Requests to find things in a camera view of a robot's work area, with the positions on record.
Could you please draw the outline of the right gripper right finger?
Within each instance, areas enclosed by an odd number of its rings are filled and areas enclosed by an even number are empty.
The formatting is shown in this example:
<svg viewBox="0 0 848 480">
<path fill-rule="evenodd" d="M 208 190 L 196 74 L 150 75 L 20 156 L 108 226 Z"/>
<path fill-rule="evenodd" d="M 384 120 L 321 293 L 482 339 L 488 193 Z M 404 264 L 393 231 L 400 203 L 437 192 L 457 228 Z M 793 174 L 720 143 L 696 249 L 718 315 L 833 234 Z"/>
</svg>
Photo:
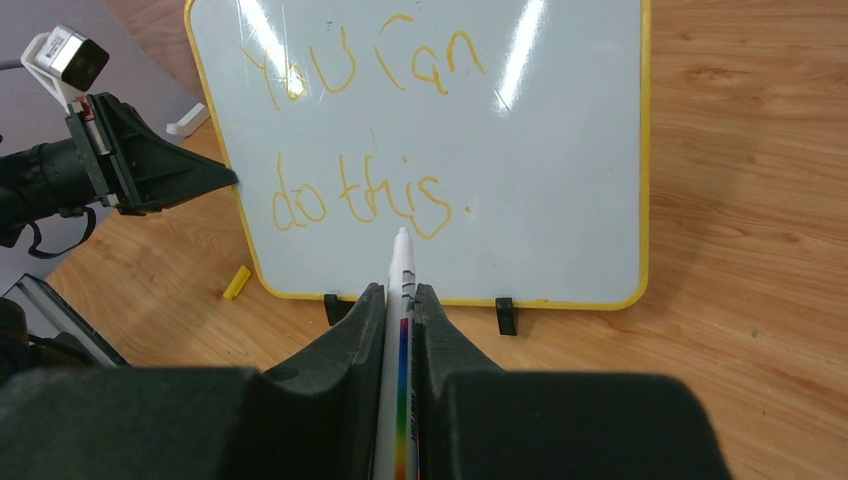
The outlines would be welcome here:
<svg viewBox="0 0 848 480">
<path fill-rule="evenodd" d="M 510 371 L 415 294 L 419 461 L 425 479 L 727 479 L 701 402 L 635 372 Z"/>
</svg>

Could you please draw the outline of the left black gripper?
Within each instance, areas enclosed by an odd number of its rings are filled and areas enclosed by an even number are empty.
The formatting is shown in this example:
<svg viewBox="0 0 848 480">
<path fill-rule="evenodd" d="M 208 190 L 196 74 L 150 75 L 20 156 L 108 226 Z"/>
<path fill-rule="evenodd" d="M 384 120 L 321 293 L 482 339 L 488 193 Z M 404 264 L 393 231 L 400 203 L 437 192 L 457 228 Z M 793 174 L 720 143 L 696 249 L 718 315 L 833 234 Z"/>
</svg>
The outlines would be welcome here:
<svg viewBox="0 0 848 480">
<path fill-rule="evenodd" d="M 82 95 L 66 109 L 65 123 L 94 198 L 122 215 L 172 208 L 238 183 L 222 163 L 161 138 L 110 92 Z"/>
</svg>

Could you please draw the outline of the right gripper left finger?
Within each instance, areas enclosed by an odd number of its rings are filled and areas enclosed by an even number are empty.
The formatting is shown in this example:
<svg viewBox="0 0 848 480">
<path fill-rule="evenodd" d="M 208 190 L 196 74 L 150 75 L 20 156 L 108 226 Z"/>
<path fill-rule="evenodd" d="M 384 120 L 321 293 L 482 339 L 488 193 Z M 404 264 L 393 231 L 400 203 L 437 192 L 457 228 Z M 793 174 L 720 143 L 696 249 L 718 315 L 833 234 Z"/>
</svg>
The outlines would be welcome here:
<svg viewBox="0 0 848 480">
<path fill-rule="evenodd" d="M 84 363 L 30 341 L 1 304 L 5 479 L 365 479 L 384 289 L 266 371 Z"/>
</svg>

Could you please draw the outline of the white marker pen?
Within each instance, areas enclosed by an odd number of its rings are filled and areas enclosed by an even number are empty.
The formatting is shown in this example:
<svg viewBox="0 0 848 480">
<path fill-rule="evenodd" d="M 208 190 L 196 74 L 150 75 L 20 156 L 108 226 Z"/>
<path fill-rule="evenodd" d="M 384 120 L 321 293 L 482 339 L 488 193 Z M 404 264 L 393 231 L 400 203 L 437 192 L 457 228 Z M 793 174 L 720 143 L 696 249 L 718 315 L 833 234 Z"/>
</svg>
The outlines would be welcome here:
<svg viewBox="0 0 848 480">
<path fill-rule="evenodd" d="M 418 477 L 413 360 L 413 244 L 407 228 L 394 238 L 386 285 L 383 363 L 372 477 Z"/>
</svg>

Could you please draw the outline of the yellow marker cap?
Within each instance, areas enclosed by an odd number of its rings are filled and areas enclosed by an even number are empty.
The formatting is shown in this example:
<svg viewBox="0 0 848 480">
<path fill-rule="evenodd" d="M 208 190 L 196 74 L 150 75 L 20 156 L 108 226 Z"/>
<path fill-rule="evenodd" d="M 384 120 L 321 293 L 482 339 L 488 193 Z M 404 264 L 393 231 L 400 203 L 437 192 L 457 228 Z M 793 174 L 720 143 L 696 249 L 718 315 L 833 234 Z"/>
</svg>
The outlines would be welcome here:
<svg viewBox="0 0 848 480">
<path fill-rule="evenodd" d="M 236 299 L 243 291 L 251 276 L 252 271 L 247 266 L 240 266 L 227 287 L 224 289 L 222 297 L 228 301 Z"/>
</svg>

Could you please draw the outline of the yellow framed whiteboard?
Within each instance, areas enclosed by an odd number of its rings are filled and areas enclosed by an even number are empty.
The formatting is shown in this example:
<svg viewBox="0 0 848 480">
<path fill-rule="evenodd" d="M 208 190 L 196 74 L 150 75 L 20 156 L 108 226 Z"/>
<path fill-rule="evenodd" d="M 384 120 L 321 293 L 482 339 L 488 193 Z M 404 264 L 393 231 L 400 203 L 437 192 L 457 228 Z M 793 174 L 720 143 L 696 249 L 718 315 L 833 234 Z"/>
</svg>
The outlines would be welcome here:
<svg viewBox="0 0 848 480">
<path fill-rule="evenodd" d="M 189 1 L 259 283 L 358 297 L 407 229 L 444 305 L 649 279 L 649 1 Z"/>
</svg>

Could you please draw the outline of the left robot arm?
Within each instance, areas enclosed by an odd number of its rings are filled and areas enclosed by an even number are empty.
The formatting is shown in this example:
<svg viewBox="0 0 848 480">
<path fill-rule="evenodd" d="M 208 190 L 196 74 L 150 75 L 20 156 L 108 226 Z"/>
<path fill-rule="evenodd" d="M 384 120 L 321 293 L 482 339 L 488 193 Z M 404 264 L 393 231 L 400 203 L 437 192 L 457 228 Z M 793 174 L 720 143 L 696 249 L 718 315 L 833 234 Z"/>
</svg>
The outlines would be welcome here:
<svg viewBox="0 0 848 480">
<path fill-rule="evenodd" d="M 14 247 L 31 228 L 30 256 L 47 260 L 38 221 L 83 217 L 81 239 L 96 226 L 94 203 L 121 215 L 161 212 L 223 187 L 236 173 L 220 162 L 157 135 L 137 110 L 104 92 L 69 103 L 69 138 L 42 143 L 1 159 L 1 244 Z"/>
</svg>

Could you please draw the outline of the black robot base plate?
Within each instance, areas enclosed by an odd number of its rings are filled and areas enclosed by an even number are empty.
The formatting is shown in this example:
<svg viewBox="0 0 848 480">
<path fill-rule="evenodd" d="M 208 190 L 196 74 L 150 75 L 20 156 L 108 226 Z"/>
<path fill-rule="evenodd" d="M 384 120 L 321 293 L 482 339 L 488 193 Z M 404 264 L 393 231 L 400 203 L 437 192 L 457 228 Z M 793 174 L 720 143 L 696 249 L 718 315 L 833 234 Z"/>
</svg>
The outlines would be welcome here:
<svg viewBox="0 0 848 480">
<path fill-rule="evenodd" d="M 46 281 L 23 275 L 1 295 L 1 384 L 131 363 Z"/>
</svg>

